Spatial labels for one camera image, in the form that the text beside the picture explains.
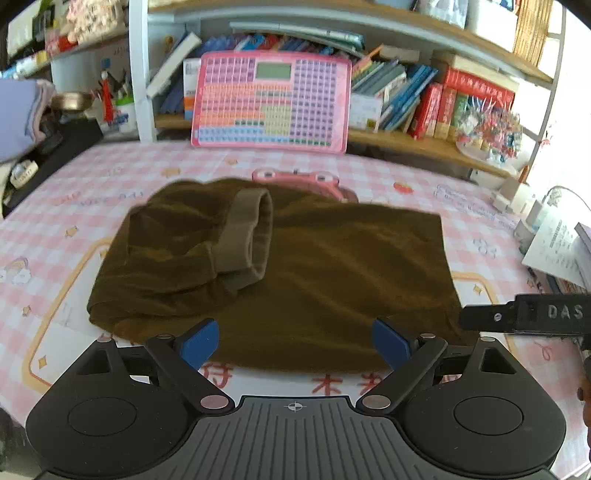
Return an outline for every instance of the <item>wooden shelf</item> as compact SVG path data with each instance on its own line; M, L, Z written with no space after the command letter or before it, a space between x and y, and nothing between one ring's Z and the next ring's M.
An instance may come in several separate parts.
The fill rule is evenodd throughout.
M156 128L169 130L188 130L191 121L185 120L182 115L156 115L154 117ZM435 138L413 140L410 135L402 132L378 132L373 133L364 130L349 128L350 142L387 148L401 153L420 155L432 160L442 161L467 168L476 168L504 179L511 175L506 170L496 168L493 165L462 155L454 144Z
M505 73L549 87L552 78L531 63L469 30L416 12L373 4L364 0L184 0L150 8L151 14L172 14L174 22L205 18L289 15L294 24L306 18L339 20L397 31L431 41L476 58Z
M70 50L62 51L56 55L52 55L49 57L49 61L51 63L52 61L63 59L65 57L69 57L71 55L75 55L81 51L93 50L95 48L104 47L110 43L114 43L118 40L121 40L122 38L127 37L127 36L129 36L129 29L128 28L125 27L125 28L117 29L116 31L111 32L107 35L103 35L103 36L98 37L94 40L81 43L81 44L75 46L74 48L71 48Z

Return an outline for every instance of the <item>stack of paper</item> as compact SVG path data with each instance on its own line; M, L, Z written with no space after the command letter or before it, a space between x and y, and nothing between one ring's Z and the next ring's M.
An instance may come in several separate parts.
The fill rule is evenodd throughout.
M557 212L549 213L540 225L522 263L546 273L554 293L586 293L589 287L576 261L579 236Z

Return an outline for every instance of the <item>crosshair mark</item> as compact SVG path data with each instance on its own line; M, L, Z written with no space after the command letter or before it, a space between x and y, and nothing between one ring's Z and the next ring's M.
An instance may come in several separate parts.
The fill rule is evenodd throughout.
M291 411L300 411L302 408L305 408L305 405L302 405L299 402L292 402L289 405L285 405L285 408L289 408Z

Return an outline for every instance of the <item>round pad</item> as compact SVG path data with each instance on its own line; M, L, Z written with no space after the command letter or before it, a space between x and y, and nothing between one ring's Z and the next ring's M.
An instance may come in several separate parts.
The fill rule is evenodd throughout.
M83 375L56 382L29 414L27 435L55 473L122 477L172 452L188 423L171 392L128 375Z
M83 435L104 437L124 431L136 418L135 407L120 398L91 398L68 415L70 426Z
M549 466L564 438L560 409L517 375L462 375L417 393L401 412L411 443L463 476L518 476Z
M517 405L496 397L468 398L456 406L454 415L462 427L481 435L503 435L523 421Z

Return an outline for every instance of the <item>screw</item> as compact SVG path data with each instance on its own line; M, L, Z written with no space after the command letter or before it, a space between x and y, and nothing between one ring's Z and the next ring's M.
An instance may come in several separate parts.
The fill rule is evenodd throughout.
M368 395L362 401L363 405L372 410L383 410L390 406L390 399L383 395Z
M209 410L219 410L227 407L230 401L222 395L208 395L201 399L201 406Z

